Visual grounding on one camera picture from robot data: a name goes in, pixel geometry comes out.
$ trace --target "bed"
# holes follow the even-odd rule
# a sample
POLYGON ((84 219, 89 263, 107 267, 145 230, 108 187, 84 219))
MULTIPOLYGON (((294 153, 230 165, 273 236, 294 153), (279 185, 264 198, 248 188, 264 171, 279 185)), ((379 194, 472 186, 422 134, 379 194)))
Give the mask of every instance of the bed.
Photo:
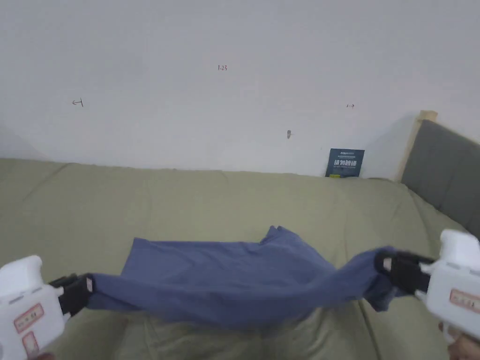
MULTIPOLYGON (((444 228, 480 234, 480 172, 467 166, 479 157, 477 144, 425 120, 401 183, 0 159, 0 264, 38 254, 46 281, 119 274, 134 237, 259 241, 270 225, 335 266, 386 244, 435 257, 444 228)), ((85 310, 52 350, 68 360, 447 359, 436 326, 415 299, 385 313, 352 302, 242 332, 85 310)))

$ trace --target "human hand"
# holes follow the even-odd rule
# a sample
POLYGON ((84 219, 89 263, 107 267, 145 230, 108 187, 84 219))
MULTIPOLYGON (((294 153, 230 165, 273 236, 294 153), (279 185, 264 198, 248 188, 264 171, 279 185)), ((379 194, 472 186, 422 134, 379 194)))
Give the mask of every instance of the human hand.
MULTIPOLYGON (((443 331, 443 324, 438 324, 443 331)), ((450 360, 480 360, 480 342, 468 335, 461 334, 458 330, 450 327, 448 333, 455 342, 448 347, 450 360)))

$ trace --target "blue cloth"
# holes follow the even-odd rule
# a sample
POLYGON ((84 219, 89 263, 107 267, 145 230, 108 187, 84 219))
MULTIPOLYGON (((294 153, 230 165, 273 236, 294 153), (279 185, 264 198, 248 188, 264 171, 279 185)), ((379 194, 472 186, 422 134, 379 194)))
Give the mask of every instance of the blue cloth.
POLYGON ((88 308, 228 328, 273 325, 361 298, 382 311, 396 290, 374 268, 377 251, 336 270, 282 227, 260 243, 135 239, 120 276, 94 274, 88 308))

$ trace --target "upholstered headboard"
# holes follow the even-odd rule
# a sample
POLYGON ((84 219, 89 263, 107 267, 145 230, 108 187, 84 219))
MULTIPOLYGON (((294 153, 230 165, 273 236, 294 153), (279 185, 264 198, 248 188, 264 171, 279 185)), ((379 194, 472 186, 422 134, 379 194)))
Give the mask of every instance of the upholstered headboard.
POLYGON ((401 182, 480 238, 480 145, 424 120, 401 182))

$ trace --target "mattress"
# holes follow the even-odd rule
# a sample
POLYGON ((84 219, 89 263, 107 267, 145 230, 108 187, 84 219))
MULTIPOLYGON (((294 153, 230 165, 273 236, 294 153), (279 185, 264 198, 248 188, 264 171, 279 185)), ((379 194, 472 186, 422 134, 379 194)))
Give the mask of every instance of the mattress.
MULTIPOLYGON (((437 256, 441 230, 462 229, 386 180, 0 159, 0 264, 38 254, 46 281, 119 274, 134 237, 259 241, 270 225, 295 231, 335 266, 387 244, 437 256)), ((399 299, 387 313, 353 302, 301 322, 231 333, 147 314, 82 311, 52 350, 69 360, 404 360, 447 359, 445 347, 422 304, 399 299)))

